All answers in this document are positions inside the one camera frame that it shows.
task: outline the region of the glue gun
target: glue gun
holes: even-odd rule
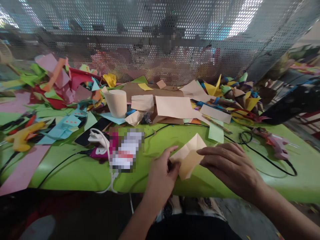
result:
[[[280,160],[287,160],[289,158],[288,152],[284,145],[287,145],[289,141],[285,138],[276,136],[270,132],[268,132],[265,128],[253,128],[247,127],[251,129],[251,132],[254,134],[261,136],[267,140],[267,144],[273,146],[275,154],[274,156]]]

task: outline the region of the hand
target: hand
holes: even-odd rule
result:
[[[200,165],[209,169],[231,191],[248,202],[258,201],[269,186],[237,143],[205,147],[197,151],[205,157]]]
[[[144,201],[155,206],[158,211],[161,210],[170,197],[179,174],[181,163],[173,164],[170,171],[168,169],[170,153],[177,148],[178,146],[172,146],[164,150],[162,155],[155,159],[150,167],[148,184],[143,198]]]

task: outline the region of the paper cylinder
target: paper cylinder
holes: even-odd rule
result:
[[[127,94],[122,90],[102,89],[110,113],[115,118],[125,118],[127,112]]]

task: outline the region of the table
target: table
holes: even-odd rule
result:
[[[154,130],[160,129],[165,125],[138,125],[137,128],[143,129],[145,136],[148,136]],[[238,134],[240,132],[248,130],[237,123],[231,123],[226,126],[233,132],[232,135],[228,136],[234,141],[239,141]],[[243,149],[252,159],[264,181],[278,190],[289,201],[320,203],[320,154],[284,125],[257,124],[257,126],[265,127],[268,131],[285,137],[291,143],[300,146],[298,149],[290,145],[286,147],[290,155],[290,161],[298,172],[297,177],[292,177],[276,169],[265,159],[243,145]],[[62,146],[59,146],[61,141],[57,141],[52,145],[35,172],[29,187],[36,188],[50,170],[61,161],[73,153],[85,149],[73,143],[73,140],[82,132],[83,128],[74,132],[65,140],[66,144]],[[119,177],[114,182],[114,189],[119,192],[144,192],[148,180],[150,163],[154,158],[158,157],[169,146],[178,145],[182,147],[196,133],[200,134],[207,146],[213,146],[216,142],[207,138],[208,132],[209,129],[206,127],[193,125],[172,125],[160,130],[154,136],[145,140],[143,144],[144,151],[141,150],[139,152],[135,169],[132,173],[119,174]],[[266,146],[264,139],[255,136],[254,141],[249,143],[249,145],[270,160],[275,160],[272,147]],[[12,153],[11,144],[1,146],[0,166],[7,161]],[[2,183],[12,173],[24,155],[20,153],[6,168],[1,177]],[[276,164],[292,172],[286,163],[276,161]],[[98,161],[90,157],[76,155],[53,172],[42,185],[42,188],[51,190],[101,191],[106,189],[109,184],[110,172],[108,163],[99,164]],[[238,197],[211,172],[200,165],[195,168],[190,179],[183,182],[177,179],[173,194],[193,197]]]

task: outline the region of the pencil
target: pencil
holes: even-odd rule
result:
[[[216,122],[213,121],[210,117],[208,117],[208,116],[206,116],[206,115],[204,115],[204,114],[203,114],[202,116],[203,116],[205,119],[209,120],[209,121],[210,121],[211,123],[213,123],[214,125],[222,128],[225,132],[227,132],[227,133],[229,133],[229,134],[232,134],[232,132],[231,132],[229,129],[225,128],[224,126],[221,126],[221,125],[218,124],[218,123],[216,123]]]

